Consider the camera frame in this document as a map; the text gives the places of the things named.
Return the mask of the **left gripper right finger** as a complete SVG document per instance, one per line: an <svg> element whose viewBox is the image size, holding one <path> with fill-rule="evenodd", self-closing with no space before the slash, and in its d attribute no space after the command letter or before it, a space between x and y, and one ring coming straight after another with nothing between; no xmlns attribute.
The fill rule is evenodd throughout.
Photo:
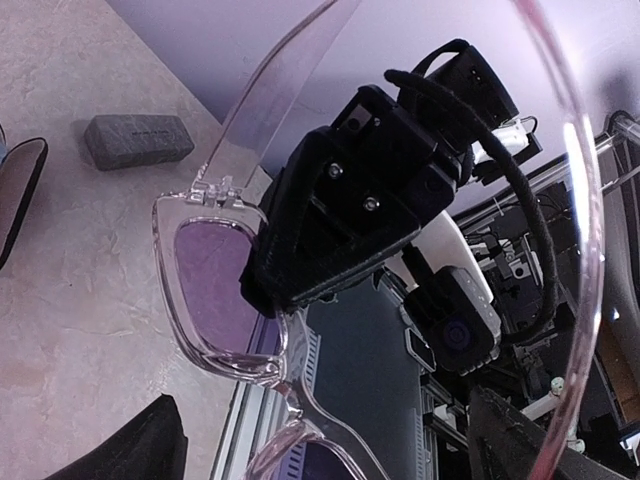
<svg viewBox="0 0 640 480"><path fill-rule="evenodd" d="M527 479L545 431L494 391L469 396L468 455L473 479Z"/></svg>

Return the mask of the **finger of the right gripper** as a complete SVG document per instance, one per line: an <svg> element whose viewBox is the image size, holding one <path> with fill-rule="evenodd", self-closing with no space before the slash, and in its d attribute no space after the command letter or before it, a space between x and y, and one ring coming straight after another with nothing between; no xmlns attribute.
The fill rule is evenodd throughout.
<svg viewBox="0 0 640 480"><path fill-rule="evenodd" d="M305 135L263 195L266 221L240 277L267 317L362 280L419 230L419 220L321 127Z"/></svg>

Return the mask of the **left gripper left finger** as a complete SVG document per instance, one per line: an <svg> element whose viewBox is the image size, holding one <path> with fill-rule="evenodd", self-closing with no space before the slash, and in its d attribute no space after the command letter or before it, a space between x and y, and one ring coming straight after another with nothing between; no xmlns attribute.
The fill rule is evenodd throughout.
<svg viewBox="0 0 640 480"><path fill-rule="evenodd" d="M187 449L177 404L172 396L162 394L94 450L50 477L182 479Z"/></svg>

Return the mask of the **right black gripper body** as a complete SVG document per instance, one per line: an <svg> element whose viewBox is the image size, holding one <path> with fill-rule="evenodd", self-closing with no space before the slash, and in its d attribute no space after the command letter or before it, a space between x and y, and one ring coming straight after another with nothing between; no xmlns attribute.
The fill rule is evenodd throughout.
<svg viewBox="0 0 640 480"><path fill-rule="evenodd" d="M460 160L381 88L359 87L331 128L422 225L453 202Z"/></svg>

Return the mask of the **clear frame glasses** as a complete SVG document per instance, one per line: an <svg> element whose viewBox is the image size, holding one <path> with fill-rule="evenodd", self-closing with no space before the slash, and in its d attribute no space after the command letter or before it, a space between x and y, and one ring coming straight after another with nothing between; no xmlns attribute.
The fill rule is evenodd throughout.
<svg viewBox="0 0 640 480"><path fill-rule="evenodd" d="M310 354L308 308L267 317L241 295L240 277L266 214L249 190L254 173L302 88L357 9L354 1L326 1L294 26L264 57L227 116L220 139L190 188L159 197L152 229L160 282L177 341L192 363L232 380L277 391L285 424L253 457L248 479L268 479L288 452L315 443L355 479L383 479L371 447L315 398L305 379ZM539 314L526 329L506 333L502 345L537 335L555 316L557 269L553 241L533 189L513 156L478 115L449 91L423 80L480 137L515 193L535 236L543 277Z"/></svg>

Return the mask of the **grey glasses case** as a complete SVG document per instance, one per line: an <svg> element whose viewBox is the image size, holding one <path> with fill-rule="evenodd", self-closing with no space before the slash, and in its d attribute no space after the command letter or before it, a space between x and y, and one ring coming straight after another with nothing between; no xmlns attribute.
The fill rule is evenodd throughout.
<svg viewBox="0 0 640 480"><path fill-rule="evenodd" d="M84 140L100 171L176 163L195 148L175 115L96 115L85 129Z"/></svg>

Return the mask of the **black glasses case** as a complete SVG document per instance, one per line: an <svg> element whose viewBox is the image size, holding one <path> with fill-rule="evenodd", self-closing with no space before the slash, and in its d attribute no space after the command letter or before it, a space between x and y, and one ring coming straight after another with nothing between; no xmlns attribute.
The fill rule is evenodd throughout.
<svg viewBox="0 0 640 480"><path fill-rule="evenodd" d="M49 153L42 137L11 148L1 161L1 267L18 238Z"/></svg>

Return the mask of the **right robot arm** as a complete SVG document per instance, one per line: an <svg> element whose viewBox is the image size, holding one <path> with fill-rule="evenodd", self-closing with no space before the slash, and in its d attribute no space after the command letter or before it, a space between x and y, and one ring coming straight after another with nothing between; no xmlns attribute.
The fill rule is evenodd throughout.
<svg viewBox="0 0 640 480"><path fill-rule="evenodd" d="M455 39L396 78L398 93L360 87L328 126L308 132L268 189L267 215L240 278L265 316L327 298L371 274L454 200L480 139L437 84L490 129L518 115L494 70Z"/></svg>

